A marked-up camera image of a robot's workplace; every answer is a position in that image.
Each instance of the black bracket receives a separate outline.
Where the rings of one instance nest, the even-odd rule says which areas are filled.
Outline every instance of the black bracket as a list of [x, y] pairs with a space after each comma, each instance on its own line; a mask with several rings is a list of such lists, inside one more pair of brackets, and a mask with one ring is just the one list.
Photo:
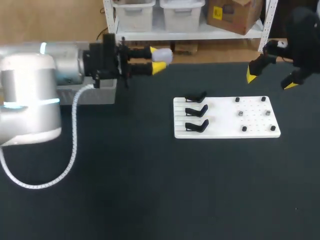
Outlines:
[[209, 125], [209, 120], [207, 119], [202, 123], [201, 126], [195, 125], [190, 122], [186, 122], [185, 128], [186, 128], [186, 131], [203, 133], [206, 130], [206, 128], [208, 127], [208, 125]]
[[187, 116], [194, 116], [194, 117], [202, 118], [205, 115], [205, 113], [207, 112], [207, 110], [208, 110], [208, 105], [206, 104], [203, 106], [203, 108], [200, 111], [194, 110], [192, 108], [186, 108], [185, 114]]
[[203, 93], [201, 93], [200, 95], [196, 96], [196, 95], [187, 95], [185, 97], [185, 101], [186, 102], [192, 102], [192, 103], [202, 103], [204, 101], [204, 99], [207, 96], [207, 92], [204, 91]]

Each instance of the wooden floor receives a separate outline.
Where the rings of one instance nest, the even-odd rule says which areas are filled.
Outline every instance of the wooden floor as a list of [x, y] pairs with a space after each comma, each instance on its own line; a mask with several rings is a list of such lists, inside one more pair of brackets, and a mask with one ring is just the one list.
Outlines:
[[[96, 40], [106, 18], [103, 0], [2, 0], [0, 45], [22, 42]], [[175, 63], [248, 62], [256, 58], [259, 40], [201, 41], [194, 55], [175, 55]]]

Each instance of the robot cable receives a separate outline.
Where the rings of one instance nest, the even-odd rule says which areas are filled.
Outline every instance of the robot cable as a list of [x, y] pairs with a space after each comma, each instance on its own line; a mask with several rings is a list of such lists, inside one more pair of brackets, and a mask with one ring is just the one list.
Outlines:
[[81, 94], [83, 92], [85, 92], [86, 90], [89, 89], [94, 89], [94, 85], [93, 84], [88, 84], [84, 87], [82, 87], [74, 96], [73, 98], [73, 103], [72, 103], [72, 110], [71, 110], [71, 117], [72, 117], [72, 154], [70, 157], [70, 161], [66, 167], [66, 169], [63, 171], [63, 173], [58, 176], [56, 179], [44, 183], [44, 184], [40, 184], [40, 185], [30, 185], [30, 184], [26, 184], [20, 180], [18, 180], [15, 176], [13, 176], [13, 174], [10, 172], [7, 164], [6, 164], [6, 160], [5, 160], [5, 156], [4, 156], [4, 152], [2, 150], [2, 147], [0, 147], [0, 162], [1, 165], [3, 167], [4, 172], [6, 173], [6, 175], [17, 185], [25, 188], [25, 189], [45, 189], [48, 187], [51, 187], [57, 183], [59, 183], [62, 179], [64, 179], [67, 174], [70, 172], [72, 166], [75, 163], [75, 159], [77, 156], [77, 148], [78, 148], [78, 136], [77, 136], [77, 106], [78, 106], [78, 100], [81, 96]]

